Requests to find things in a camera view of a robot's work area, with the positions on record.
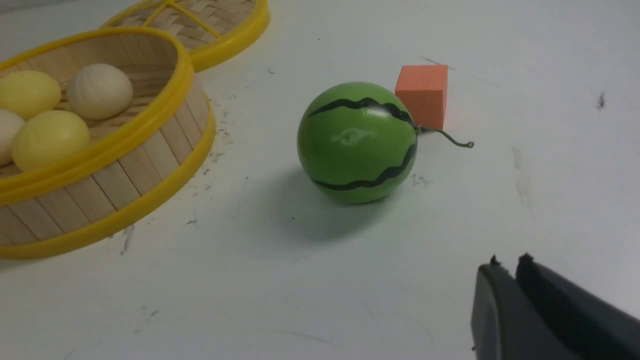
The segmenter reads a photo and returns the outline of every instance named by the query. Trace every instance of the dark green stripe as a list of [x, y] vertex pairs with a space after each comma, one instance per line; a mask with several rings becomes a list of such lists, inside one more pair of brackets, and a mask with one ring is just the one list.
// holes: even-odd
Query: dark green stripe
[[406, 122], [407, 124], [411, 125], [412, 127], [415, 127], [415, 124], [413, 123], [413, 119], [411, 119], [411, 115], [409, 115], [408, 112], [400, 110], [400, 108], [398, 108], [395, 104], [392, 104], [390, 102], [388, 102], [386, 104], [380, 104], [378, 101], [375, 101], [374, 99], [371, 99], [370, 97], [365, 97], [364, 99], [362, 99], [360, 101], [352, 101], [352, 100], [349, 100], [349, 99], [339, 99], [339, 100], [336, 100], [336, 101], [332, 101], [332, 102], [328, 103], [327, 105], [321, 106], [316, 111], [314, 111], [311, 114], [309, 114], [308, 117], [312, 117], [312, 116], [317, 115], [319, 113], [324, 113], [326, 111], [330, 111], [330, 110], [337, 109], [337, 108], [343, 108], [343, 107], [344, 108], [349, 108], [349, 109], [354, 109], [354, 110], [364, 109], [364, 108], [379, 110], [379, 111], [388, 113], [389, 115], [395, 117], [398, 120], [402, 120], [402, 121]]
[[389, 179], [393, 179], [394, 177], [402, 174], [406, 170], [406, 167], [409, 166], [409, 162], [411, 162], [411, 159], [415, 156], [415, 152], [417, 148], [418, 148], [418, 141], [416, 136], [415, 143], [411, 144], [411, 146], [409, 146], [409, 149], [407, 149], [406, 153], [404, 154], [404, 159], [402, 160], [402, 164], [398, 167], [386, 168], [378, 176], [378, 178], [373, 181], [356, 180], [344, 185], [328, 184], [328, 183], [323, 183], [322, 181], [316, 181], [316, 180], [314, 180], [314, 183], [316, 183], [318, 186], [322, 186], [323, 188], [335, 190], [338, 192], [345, 192], [345, 191], [354, 190], [357, 188], [375, 188], [376, 186], [382, 185], [385, 181]]

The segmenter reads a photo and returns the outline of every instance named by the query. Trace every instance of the white egg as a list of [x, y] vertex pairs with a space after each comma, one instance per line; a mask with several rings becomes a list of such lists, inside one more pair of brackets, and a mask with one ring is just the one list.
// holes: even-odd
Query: white egg
[[85, 66], [69, 80], [71, 110], [86, 120], [104, 120], [125, 111], [133, 100], [131, 80], [108, 64]]
[[0, 109], [0, 167], [12, 162], [11, 142], [18, 130], [24, 125], [24, 120], [18, 115]]

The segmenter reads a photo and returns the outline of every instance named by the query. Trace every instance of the egg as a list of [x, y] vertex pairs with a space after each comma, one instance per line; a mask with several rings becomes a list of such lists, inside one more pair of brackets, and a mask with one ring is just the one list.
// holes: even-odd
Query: egg
[[89, 144], [89, 128], [76, 114], [49, 110], [33, 117], [13, 138], [11, 154], [20, 170], [43, 168]]
[[12, 161], [11, 142], [23, 125], [24, 120], [21, 117], [0, 109], [0, 167]]
[[40, 71], [12, 72], [0, 79], [0, 109], [28, 121], [58, 105], [62, 92], [58, 82]]
[[76, 72], [67, 87], [71, 110], [87, 120], [104, 120], [125, 111], [133, 100], [133, 86], [120, 69], [93, 64]]

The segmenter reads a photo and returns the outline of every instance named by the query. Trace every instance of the watermelon stem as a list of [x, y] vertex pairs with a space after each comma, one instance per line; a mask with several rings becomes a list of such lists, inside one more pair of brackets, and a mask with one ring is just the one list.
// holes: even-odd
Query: watermelon stem
[[418, 131], [418, 134], [421, 133], [428, 133], [431, 131], [435, 131], [436, 133], [440, 133], [442, 135], [444, 135], [444, 137], [446, 137], [447, 139], [449, 139], [450, 142], [452, 142], [453, 144], [460, 146], [460, 147], [466, 147], [468, 149], [473, 148], [473, 146], [475, 145], [474, 142], [468, 142], [468, 143], [460, 143], [457, 142], [454, 138], [451, 137], [451, 135], [447, 134], [445, 131], [443, 130], [439, 130], [439, 129], [431, 129], [430, 127], [422, 127], [422, 126], [418, 126], [416, 128], [416, 130]]

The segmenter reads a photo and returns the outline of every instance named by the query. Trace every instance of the basket lid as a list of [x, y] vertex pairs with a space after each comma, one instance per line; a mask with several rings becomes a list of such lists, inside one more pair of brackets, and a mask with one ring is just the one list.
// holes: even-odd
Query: basket lid
[[142, 0], [104, 26], [165, 30], [190, 51], [201, 71], [246, 49], [268, 23], [266, 0]]

